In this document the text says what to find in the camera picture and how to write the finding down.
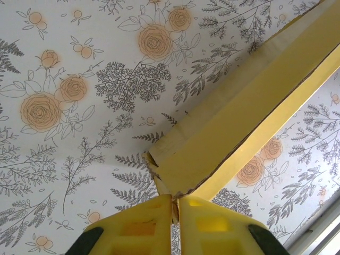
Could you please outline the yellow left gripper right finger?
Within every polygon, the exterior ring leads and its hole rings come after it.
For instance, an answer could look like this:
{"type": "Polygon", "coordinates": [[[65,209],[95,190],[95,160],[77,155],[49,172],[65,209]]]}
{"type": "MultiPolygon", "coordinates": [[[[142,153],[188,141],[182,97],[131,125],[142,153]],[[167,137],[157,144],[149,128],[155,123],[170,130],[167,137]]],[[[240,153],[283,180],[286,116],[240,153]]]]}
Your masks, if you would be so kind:
{"type": "Polygon", "coordinates": [[[290,255],[251,217],[191,195],[178,207],[181,255],[290,255]]]}

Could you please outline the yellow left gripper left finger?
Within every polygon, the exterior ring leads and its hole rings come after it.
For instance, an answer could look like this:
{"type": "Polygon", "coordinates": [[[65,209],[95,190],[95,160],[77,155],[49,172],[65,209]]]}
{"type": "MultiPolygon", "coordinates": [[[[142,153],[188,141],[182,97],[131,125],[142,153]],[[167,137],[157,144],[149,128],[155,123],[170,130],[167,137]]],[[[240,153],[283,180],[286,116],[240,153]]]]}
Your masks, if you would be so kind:
{"type": "Polygon", "coordinates": [[[67,255],[171,255],[172,200],[160,195],[90,226],[67,255]]]}

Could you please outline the paper box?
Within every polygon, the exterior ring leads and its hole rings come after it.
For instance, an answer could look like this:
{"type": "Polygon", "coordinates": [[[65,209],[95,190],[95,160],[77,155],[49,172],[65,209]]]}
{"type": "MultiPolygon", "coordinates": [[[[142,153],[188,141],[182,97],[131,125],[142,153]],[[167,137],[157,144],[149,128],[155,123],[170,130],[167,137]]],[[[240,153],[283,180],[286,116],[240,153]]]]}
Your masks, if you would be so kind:
{"type": "Polygon", "coordinates": [[[264,43],[145,153],[160,194],[212,199],[340,67],[340,0],[264,43]]]}

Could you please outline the long aluminium table rail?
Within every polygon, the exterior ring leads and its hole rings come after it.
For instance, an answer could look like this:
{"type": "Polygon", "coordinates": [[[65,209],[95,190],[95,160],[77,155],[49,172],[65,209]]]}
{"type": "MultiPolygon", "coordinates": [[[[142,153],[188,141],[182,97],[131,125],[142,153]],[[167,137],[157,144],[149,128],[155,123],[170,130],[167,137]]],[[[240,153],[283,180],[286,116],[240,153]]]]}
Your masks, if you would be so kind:
{"type": "Polygon", "coordinates": [[[340,195],[287,250],[290,255],[340,255],[340,195]]]}

